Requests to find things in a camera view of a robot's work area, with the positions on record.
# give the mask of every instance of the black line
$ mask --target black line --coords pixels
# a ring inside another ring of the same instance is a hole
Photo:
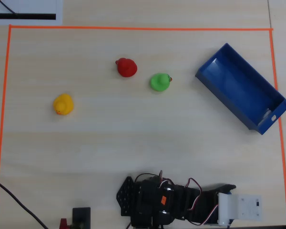
[[[0,19],[56,20],[55,13],[0,13]]]
[[[270,7],[269,7],[269,0],[267,0],[268,2],[268,14],[269,14],[269,23],[270,23],[270,27],[272,28],[272,25],[271,25],[271,17],[270,17]]]

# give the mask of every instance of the red object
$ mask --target red object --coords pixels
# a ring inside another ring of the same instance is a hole
[[[70,226],[67,224],[67,219],[61,219],[61,223],[59,225],[59,229],[69,229]]]
[[[115,63],[118,65],[119,74],[123,77],[131,77],[138,70],[137,65],[131,59],[120,58]]]

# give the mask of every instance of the red rubber duck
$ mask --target red rubber duck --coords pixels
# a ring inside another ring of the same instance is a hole
[[[120,58],[115,63],[118,65],[119,74],[123,77],[131,77],[138,70],[137,65],[131,59]]]

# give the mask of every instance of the black bracket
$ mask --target black bracket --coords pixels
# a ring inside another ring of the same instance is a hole
[[[127,177],[116,194],[116,199],[121,207],[121,216],[131,216],[134,181]]]

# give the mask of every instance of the yellow rubber duck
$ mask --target yellow rubber duck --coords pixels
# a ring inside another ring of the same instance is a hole
[[[67,115],[73,110],[74,104],[70,95],[61,94],[54,100],[53,107],[58,115]]]

